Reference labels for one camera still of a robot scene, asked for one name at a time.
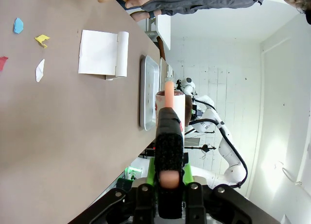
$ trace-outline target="bolt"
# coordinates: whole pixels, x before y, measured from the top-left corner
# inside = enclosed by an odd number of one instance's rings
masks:
[[[224,189],[224,188],[218,188],[217,191],[218,191],[219,193],[224,193],[224,192],[225,192],[225,189]]]
[[[143,186],[143,187],[141,188],[141,190],[143,190],[143,191],[148,191],[148,187]]]
[[[198,185],[197,185],[197,184],[191,184],[191,188],[192,188],[192,189],[197,189],[197,188],[198,188]]]

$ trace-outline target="green light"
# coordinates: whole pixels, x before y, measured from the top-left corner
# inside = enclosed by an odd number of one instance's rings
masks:
[[[134,168],[134,167],[129,167],[128,169],[132,170],[132,171],[135,171],[135,172],[142,172],[141,169],[137,169],[137,168]]]

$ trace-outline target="tray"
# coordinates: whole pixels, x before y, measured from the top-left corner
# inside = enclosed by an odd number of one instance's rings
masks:
[[[140,64],[140,125],[146,131],[156,125],[155,105],[159,77],[159,65],[147,55]]]

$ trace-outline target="paper towel roll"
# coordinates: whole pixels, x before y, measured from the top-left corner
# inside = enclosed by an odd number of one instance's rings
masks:
[[[127,76],[128,32],[118,33],[116,77]]]

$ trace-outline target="white paneled wall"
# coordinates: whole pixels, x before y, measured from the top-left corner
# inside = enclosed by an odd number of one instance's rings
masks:
[[[166,60],[175,72],[175,79],[190,77],[198,95],[207,94],[233,134],[249,173],[255,156],[260,108],[260,47],[258,43],[219,41],[214,39],[172,38]],[[200,146],[218,148],[221,134],[189,134],[200,138]],[[223,173],[228,164],[218,149],[205,158],[200,150],[188,150],[194,166]],[[248,181],[239,192],[246,194]]]

